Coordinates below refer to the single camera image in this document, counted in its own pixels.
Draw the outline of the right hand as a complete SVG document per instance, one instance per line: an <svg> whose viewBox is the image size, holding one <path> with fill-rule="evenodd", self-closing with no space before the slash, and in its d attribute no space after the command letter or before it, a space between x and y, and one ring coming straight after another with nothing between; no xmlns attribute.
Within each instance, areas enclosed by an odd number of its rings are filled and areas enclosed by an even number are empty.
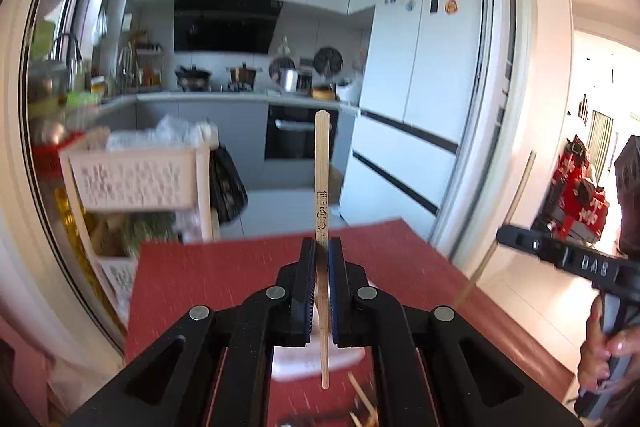
<svg viewBox="0 0 640 427"><path fill-rule="evenodd" d="M598 391L600 382L611 376L608 362L612 358L633 355L636 350L638 331L635 327L623 329L608 337L603 332L600 320L603 317L603 300L596 297L591 305L586 322L586 339L580 347L577 379L580 387L588 391Z"/></svg>

